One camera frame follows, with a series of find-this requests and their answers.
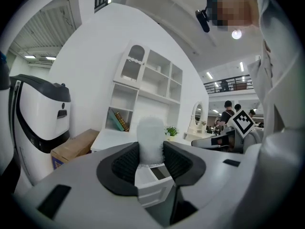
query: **book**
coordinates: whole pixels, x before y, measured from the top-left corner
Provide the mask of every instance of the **book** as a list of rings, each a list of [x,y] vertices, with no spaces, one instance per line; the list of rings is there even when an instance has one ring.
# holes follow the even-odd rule
[[[109,117],[115,122],[116,126],[119,128],[120,131],[124,131],[122,124],[118,121],[117,117],[114,115],[112,109],[109,108],[108,110]]]
[[[118,119],[118,121],[121,123],[122,127],[124,128],[125,132],[129,131],[129,126],[125,123],[125,121],[123,120],[122,116],[120,115],[119,112],[116,112],[114,114],[116,116],[116,118]]]

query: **fluffy white cushion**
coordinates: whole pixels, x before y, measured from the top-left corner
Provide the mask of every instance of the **fluffy white cushion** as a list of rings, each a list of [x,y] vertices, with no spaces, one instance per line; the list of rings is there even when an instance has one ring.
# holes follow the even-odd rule
[[[163,121],[156,117],[142,118],[137,126],[140,145],[140,165],[151,167],[162,164],[163,141],[165,141]]]

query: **floor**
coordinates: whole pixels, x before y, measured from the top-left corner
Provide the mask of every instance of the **floor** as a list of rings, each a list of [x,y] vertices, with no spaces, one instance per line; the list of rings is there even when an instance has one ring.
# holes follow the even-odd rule
[[[146,208],[146,211],[163,227],[168,227],[170,225],[174,198],[175,187],[173,186],[164,202]]]

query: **open drawer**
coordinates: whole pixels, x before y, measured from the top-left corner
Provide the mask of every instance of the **open drawer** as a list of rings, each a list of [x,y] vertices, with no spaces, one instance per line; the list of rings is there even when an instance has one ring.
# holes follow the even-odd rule
[[[144,208],[166,200],[174,181],[165,165],[138,167],[134,185],[138,188],[138,200]]]

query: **green book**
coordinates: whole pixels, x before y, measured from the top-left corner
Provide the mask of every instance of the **green book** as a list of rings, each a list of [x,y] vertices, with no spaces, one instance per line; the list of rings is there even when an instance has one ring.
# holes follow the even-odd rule
[[[113,112],[112,109],[109,108],[108,114],[109,114],[110,118],[115,122],[115,124],[117,125],[117,127],[119,128],[119,130],[120,130],[120,131],[124,131],[123,126],[122,126],[121,123],[118,121],[118,119],[115,117],[114,112]]]

